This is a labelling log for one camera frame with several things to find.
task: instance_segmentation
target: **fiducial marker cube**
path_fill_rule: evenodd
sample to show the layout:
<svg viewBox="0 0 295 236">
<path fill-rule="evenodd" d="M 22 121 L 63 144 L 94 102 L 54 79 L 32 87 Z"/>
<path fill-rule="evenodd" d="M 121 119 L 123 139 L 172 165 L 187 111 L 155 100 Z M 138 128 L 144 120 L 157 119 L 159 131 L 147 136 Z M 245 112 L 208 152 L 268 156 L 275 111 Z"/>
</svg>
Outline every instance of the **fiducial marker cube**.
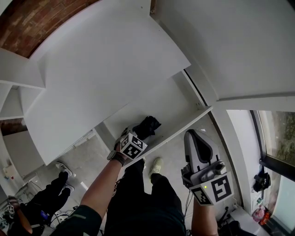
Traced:
<svg viewBox="0 0 295 236">
<path fill-rule="evenodd" d="M 234 194 L 231 172 L 195 185 L 189 190 L 193 193 L 201 206 L 216 205 Z"/>
<path fill-rule="evenodd" d="M 131 133 L 128 133 L 124 139 L 121 139 L 120 152 L 132 160 L 139 157 L 146 148 L 147 144 Z"/>
</svg>

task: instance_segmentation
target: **black cloth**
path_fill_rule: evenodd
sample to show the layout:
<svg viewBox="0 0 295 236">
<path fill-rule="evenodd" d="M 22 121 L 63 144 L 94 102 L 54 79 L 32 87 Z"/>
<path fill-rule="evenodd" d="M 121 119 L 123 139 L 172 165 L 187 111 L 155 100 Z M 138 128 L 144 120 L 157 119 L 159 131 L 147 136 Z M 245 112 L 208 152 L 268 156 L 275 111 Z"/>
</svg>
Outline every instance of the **black cloth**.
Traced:
<svg viewBox="0 0 295 236">
<path fill-rule="evenodd" d="M 25 217 L 28 219 L 30 225 L 41 225 L 41 227 L 33 228 L 33 236 L 39 236 L 42 234 L 42 225 L 50 225 L 54 213 L 57 212 L 60 208 L 62 208 L 68 200 L 71 191 L 68 188 L 65 188 L 61 192 L 67 179 L 67 172 L 59 173 L 59 177 L 53 180 L 51 184 L 47 185 L 45 190 L 38 192 L 27 205 L 21 204 L 21 210 L 24 213 Z M 45 220 L 41 216 L 41 211 L 43 211 L 45 214 L 49 214 L 47 220 Z M 25 229 L 21 226 L 19 219 L 16 215 L 14 222 L 11 225 L 11 229 L 9 229 L 8 231 L 8 235 L 26 236 L 30 234 L 27 231 L 25 231 Z"/>
<path fill-rule="evenodd" d="M 117 181 L 108 206 L 106 236 L 185 236 L 181 201 L 168 179 L 153 174 L 152 194 L 144 192 L 143 160 L 125 170 Z M 62 222 L 51 236 L 97 236 L 101 224 L 98 213 L 80 206 L 70 218 Z"/>
<path fill-rule="evenodd" d="M 140 160 L 117 181 L 107 210 L 106 236 L 185 235 L 181 201 L 168 179 L 152 174 L 152 194 L 146 194 L 143 168 Z"/>
</svg>

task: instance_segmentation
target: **gray floor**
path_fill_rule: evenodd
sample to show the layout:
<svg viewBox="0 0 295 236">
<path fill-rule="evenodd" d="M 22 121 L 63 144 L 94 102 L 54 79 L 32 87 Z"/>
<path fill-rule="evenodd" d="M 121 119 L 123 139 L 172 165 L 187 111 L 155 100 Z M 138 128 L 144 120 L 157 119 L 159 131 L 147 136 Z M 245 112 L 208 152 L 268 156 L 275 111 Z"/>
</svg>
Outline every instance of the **gray floor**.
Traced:
<svg viewBox="0 0 295 236">
<path fill-rule="evenodd" d="M 220 157 L 225 162 L 227 171 L 231 171 L 230 163 L 228 157 L 225 153 L 224 147 L 221 140 L 209 118 L 208 115 L 196 122 L 191 128 L 204 131 L 213 141 L 218 145 Z M 177 195 L 182 201 L 183 211 L 185 210 L 185 203 L 188 197 L 189 191 L 184 187 L 181 179 L 181 168 L 186 165 L 184 157 L 184 144 L 183 144 L 184 133 L 181 133 L 167 144 L 163 145 L 161 148 L 148 155 L 146 157 L 146 169 L 143 171 L 145 191 L 151 193 L 152 184 L 148 179 L 148 170 L 150 169 L 153 160 L 156 157 L 162 157 L 164 159 L 164 166 L 161 170 L 161 174 L 165 175 L 172 187 L 175 189 Z M 89 141 L 78 146 L 66 153 L 64 156 L 60 157 L 59 160 L 65 163 L 74 173 L 75 177 L 69 179 L 69 184 L 75 187 L 75 191 L 71 194 L 68 199 L 67 204 L 61 209 L 65 212 L 67 210 L 72 210 L 72 207 L 79 205 L 83 194 L 85 193 L 87 187 L 95 180 L 100 171 L 107 164 L 108 153 L 102 148 L 100 142 L 96 137 L 91 138 Z M 119 177 L 123 175 L 123 170 L 120 172 Z M 55 164 L 52 163 L 46 167 L 42 167 L 37 171 L 37 175 L 40 179 L 39 185 L 42 188 L 49 184 L 53 179 L 58 176 L 58 169 Z M 234 198 L 237 203 L 240 203 L 240 197 L 237 191 L 236 182 L 234 180 Z M 217 219 L 224 213 L 225 206 L 233 209 L 233 203 L 236 202 L 234 198 L 229 198 L 225 202 L 216 205 L 216 217 Z M 193 211 L 193 201 L 191 202 L 189 209 L 187 211 L 186 224 L 190 228 L 191 218 Z"/>
</svg>

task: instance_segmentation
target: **white sneaker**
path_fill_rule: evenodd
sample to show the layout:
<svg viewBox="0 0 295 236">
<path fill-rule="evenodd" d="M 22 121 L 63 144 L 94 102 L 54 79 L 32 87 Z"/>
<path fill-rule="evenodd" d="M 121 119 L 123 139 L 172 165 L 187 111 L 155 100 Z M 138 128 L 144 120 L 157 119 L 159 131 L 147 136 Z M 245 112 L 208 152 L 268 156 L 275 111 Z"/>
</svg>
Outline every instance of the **white sneaker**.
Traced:
<svg viewBox="0 0 295 236">
<path fill-rule="evenodd" d="M 69 189 L 71 191 L 71 193 L 75 190 L 75 188 L 73 186 L 71 186 L 71 185 L 69 185 L 67 183 L 64 185 L 63 190 L 64 189 Z"/>
<path fill-rule="evenodd" d="M 146 158 L 143 157 L 142 159 L 144 160 L 144 167 L 143 167 L 143 169 L 145 169 L 145 168 L 147 167 L 147 166 L 146 166 Z"/>
<path fill-rule="evenodd" d="M 55 163 L 55 166 L 59 168 L 61 172 L 67 172 L 68 177 L 72 176 L 73 172 L 71 172 L 70 169 L 66 167 L 64 164 L 62 164 L 61 162 Z"/>
<path fill-rule="evenodd" d="M 159 174 L 160 173 L 163 163 L 164 163 L 163 159 L 160 157 L 156 158 L 156 160 L 153 161 L 153 166 L 148 174 L 149 179 L 151 179 L 152 174 Z"/>
</svg>

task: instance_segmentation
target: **person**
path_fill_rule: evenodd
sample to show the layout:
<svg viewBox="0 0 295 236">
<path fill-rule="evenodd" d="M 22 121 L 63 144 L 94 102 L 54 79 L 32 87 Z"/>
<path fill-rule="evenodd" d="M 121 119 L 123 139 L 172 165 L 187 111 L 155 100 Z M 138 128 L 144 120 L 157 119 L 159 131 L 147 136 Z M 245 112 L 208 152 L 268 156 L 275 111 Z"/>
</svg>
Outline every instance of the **person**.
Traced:
<svg viewBox="0 0 295 236">
<path fill-rule="evenodd" d="M 163 160 L 157 158 L 149 172 L 153 184 L 149 195 L 143 185 L 144 158 L 126 168 L 124 176 L 117 181 L 125 159 L 116 152 L 91 184 L 77 210 L 51 236 L 97 236 L 105 213 L 106 236 L 186 235 L 181 201 L 168 179 L 160 174 Z M 194 201 L 192 234 L 218 235 L 212 206 L 200 206 Z"/>
<path fill-rule="evenodd" d="M 50 226 L 53 215 L 66 203 L 74 187 L 66 183 L 72 171 L 64 164 L 57 162 L 60 169 L 59 177 L 38 192 L 27 204 L 19 204 L 9 196 L 9 202 L 14 208 L 15 217 L 9 225 L 8 236 L 40 236 L 46 225 Z"/>
</svg>

